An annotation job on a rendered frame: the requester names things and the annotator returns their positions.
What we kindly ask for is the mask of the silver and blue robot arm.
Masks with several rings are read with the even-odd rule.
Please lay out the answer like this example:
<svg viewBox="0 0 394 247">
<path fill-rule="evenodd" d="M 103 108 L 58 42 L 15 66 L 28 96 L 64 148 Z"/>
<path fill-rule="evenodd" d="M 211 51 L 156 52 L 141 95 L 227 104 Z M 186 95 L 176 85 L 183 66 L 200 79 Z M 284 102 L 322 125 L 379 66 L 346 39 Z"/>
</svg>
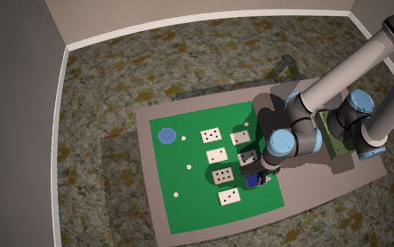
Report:
<svg viewBox="0 0 394 247">
<path fill-rule="evenodd" d="M 310 115 L 393 52 L 394 15 L 391 15 L 382 22 L 381 30 L 308 89 L 286 97 L 285 111 L 292 131 L 278 129 L 272 132 L 261 159 L 239 168 L 242 178 L 267 169 L 275 170 L 286 158 L 317 152 L 322 136 L 320 130 L 314 128 Z M 328 130 L 337 140 L 352 138 L 360 161 L 386 150 L 384 143 L 394 129 L 394 85 L 372 115 L 373 110 L 371 97 L 355 89 L 327 117 Z"/>
</svg>

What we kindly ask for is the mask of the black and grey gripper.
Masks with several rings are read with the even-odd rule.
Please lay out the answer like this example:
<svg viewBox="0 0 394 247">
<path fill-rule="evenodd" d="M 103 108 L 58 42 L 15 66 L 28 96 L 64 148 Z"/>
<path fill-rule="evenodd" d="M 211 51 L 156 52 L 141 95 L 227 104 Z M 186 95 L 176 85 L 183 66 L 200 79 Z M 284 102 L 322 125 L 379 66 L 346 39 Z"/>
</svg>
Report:
<svg viewBox="0 0 394 247">
<path fill-rule="evenodd" d="M 278 168 L 276 168 L 275 170 L 272 170 L 272 171 L 267 169 L 265 171 L 259 172 L 260 177 L 259 177 L 259 181 L 258 181 L 258 184 L 257 184 L 258 187 L 261 187 L 263 185 L 263 183 L 271 180 L 271 178 L 268 178 L 267 174 L 271 174 L 272 173 L 272 175 L 275 175 L 275 174 L 278 174 L 279 171 L 280 171 L 280 167 L 278 167 Z"/>
</svg>

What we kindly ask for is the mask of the dark blue rectangular card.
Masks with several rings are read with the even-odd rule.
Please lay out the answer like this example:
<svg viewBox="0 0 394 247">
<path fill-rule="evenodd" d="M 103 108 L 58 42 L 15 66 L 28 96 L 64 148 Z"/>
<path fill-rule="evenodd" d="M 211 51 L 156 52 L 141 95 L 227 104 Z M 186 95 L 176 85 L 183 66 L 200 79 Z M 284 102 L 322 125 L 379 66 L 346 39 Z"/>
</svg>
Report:
<svg viewBox="0 0 394 247">
<path fill-rule="evenodd" d="M 258 186 L 257 184 L 259 181 L 259 177 L 260 177 L 259 172 L 255 173 L 254 175 L 251 175 L 249 177 L 246 177 L 248 187 L 250 188 L 250 187 Z"/>
</svg>

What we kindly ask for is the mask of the blue round disc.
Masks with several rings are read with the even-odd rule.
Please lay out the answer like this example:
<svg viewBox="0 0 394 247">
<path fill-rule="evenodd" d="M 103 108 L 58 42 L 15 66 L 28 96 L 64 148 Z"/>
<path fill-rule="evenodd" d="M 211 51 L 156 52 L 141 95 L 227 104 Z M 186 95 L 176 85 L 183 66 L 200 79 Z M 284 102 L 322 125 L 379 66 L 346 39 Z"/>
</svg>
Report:
<svg viewBox="0 0 394 247">
<path fill-rule="evenodd" d="M 176 139 L 176 132 L 172 128 L 164 128 L 158 133 L 158 139 L 163 144 L 171 144 Z"/>
</svg>

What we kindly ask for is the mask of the green felt mat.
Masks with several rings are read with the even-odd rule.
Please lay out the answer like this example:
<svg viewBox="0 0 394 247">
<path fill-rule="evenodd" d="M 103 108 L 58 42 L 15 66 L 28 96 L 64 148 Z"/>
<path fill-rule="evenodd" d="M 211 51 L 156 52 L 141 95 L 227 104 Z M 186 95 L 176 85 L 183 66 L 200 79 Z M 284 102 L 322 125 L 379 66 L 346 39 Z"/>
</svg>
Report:
<svg viewBox="0 0 394 247">
<path fill-rule="evenodd" d="M 261 187 L 247 188 L 237 154 L 266 146 L 251 101 L 150 120 L 157 171 L 171 235 L 215 227 L 284 207 L 277 175 Z M 248 126 L 244 126 L 248 123 Z M 172 128 L 176 139 L 163 144 L 158 133 Z M 219 128 L 221 140 L 203 143 L 201 131 Z M 233 146 L 230 134 L 247 131 L 251 141 Z M 186 137 L 181 140 L 181 137 Z M 228 160 L 209 163 L 206 151 L 225 148 Z M 191 169 L 187 169 L 191 165 Z M 234 180 L 215 185 L 212 171 L 231 167 Z M 233 188 L 241 201 L 221 206 L 218 193 Z M 178 193 L 177 197 L 173 194 Z"/>
</svg>

